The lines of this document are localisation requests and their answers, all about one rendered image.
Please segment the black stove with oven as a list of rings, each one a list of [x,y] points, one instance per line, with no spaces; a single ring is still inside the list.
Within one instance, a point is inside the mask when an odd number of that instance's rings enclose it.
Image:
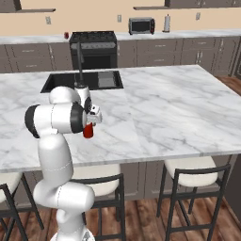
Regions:
[[[72,68],[78,69],[76,43],[81,43],[82,68],[113,69],[117,67],[117,38],[113,31],[73,32],[69,40]]]

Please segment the black stool with cream seat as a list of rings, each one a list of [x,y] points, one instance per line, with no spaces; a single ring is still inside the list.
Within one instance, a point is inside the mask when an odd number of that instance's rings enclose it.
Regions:
[[[125,234],[125,212],[124,212],[124,177],[119,164],[76,167],[73,169],[72,182],[90,186],[95,197],[107,196],[115,193],[113,200],[102,200],[94,202],[92,209],[98,209],[98,234],[96,241],[119,239],[126,241]],[[120,233],[102,233],[102,209],[104,207],[116,208],[116,220],[120,224]]]
[[[172,233],[208,229],[207,241],[211,241],[217,222],[217,215],[228,181],[231,164],[217,167],[211,156],[170,159],[164,161],[156,216],[160,217],[162,200],[170,198],[168,224],[165,241]],[[216,197],[216,207],[212,221],[207,224],[192,225],[189,215],[194,200]],[[184,227],[173,227],[173,212],[178,202],[185,218]]]
[[[19,183],[23,183],[24,190],[31,203],[31,206],[28,208],[18,209],[16,207],[14,197]],[[34,212],[40,228],[42,230],[44,229],[37,205],[33,199],[33,195],[25,175],[22,172],[0,173],[0,203],[4,201],[8,206],[7,210],[0,210],[0,224],[2,225],[6,235],[4,241],[9,241],[14,224],[17,224],[22,240],[28,241],[23,223],[19,216],[20,213]]]

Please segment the black sink basin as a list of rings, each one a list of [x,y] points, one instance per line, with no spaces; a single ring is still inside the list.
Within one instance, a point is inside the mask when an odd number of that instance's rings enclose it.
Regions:
[[[90,90],[123,88],[121,75],[118,71],[84,72],[83,76],[84,83]],[[74,82],[78,79],[77,72],[51,73],[42,87],[41,93],[48,93],[59,86],[74,88]]]

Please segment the grey toaster oven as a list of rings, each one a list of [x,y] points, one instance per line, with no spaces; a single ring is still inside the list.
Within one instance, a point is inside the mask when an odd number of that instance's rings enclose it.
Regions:
[[[155,20],[154,18],[130,18],[129,19],[129,34],[154,34]]]

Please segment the white paper towel roll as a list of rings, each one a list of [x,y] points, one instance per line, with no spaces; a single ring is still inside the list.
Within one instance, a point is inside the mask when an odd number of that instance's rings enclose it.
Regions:
[[[170,31],[170,16],[167,15],[167,16],[165,16],[163,32],[169,33],[169,31]]]

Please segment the grey wall cupboard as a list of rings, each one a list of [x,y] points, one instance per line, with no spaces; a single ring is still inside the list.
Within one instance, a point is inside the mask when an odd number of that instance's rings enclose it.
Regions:
[[[0,13],[11,13],[21,9],[20,0],[0,0]]]
[[[241,0],[165,0],[168,8],[241,8]]]

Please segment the grey wall shelf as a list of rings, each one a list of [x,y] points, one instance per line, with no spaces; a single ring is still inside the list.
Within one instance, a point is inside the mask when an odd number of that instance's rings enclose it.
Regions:
[[[55,12],[55,8],[32,8],[32,9],[20,9],[16,13],[44,13],[44,12]]]
[[[159,9],[169,9],[165,6],[146,6],[146,7],[133,7],[134,10],[159,10]]]

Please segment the grey island cupboards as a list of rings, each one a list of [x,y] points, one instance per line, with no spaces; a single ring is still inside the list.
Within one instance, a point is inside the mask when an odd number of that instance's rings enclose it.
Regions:
[[[223,166],[229,162],[231,164],[231,175],[237,156],[238,154],[218,155],[213,156],[212,158],[218,167]],[[136,201],[142,199],[158,198],[163,165],[163,161],[121,164],[120,169],[124,175],[125,200]],[[36,183],[42,179],[41,171],[28,171],[24,175],[31,192],[33,192]],[[171,190],[172,180],[170,175],[167,174],[164,192],[170,193]],[[217,190],[218,185],[213,184],[205,187],[199,187],[198,193],[209,191],[212,192]],[[26,195],[22,181],[20,181],[19,187],[15,194],[15,201],[19,207],[26,207],[30,205],[30,201]]]

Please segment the grey base cupboard run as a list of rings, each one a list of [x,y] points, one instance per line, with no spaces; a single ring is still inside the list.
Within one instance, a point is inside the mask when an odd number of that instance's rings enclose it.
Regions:
[[[213,75],[230,75],[240,37],[120,40],[118,66],[200,65]]]
[[[0,73],[72,69],[67,42],[0,44]]]

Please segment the black sink tap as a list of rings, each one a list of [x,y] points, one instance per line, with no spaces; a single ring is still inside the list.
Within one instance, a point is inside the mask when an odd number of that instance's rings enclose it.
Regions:
[[[78,59],[79,79],[75,81],[75,86],[77,88],[84,88],[86,85],[84,82],[84,75],[83,75],[83,69],[82,69],[83,55],[82,55],[80,42],[76,43],[76,50],[77,50],[77,59]]]

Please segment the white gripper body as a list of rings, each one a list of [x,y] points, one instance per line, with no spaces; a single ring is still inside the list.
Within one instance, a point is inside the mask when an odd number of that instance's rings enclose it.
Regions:
[[[98,112],[97,114],[94,114],[94,115],[87,114],[87,121],[88,121],[88,123],[91,123],[91,122],[95,123],[95,124],[101,123],[102,119],[103,119],[103,117],[102,117],[102,113],[101,112]]]

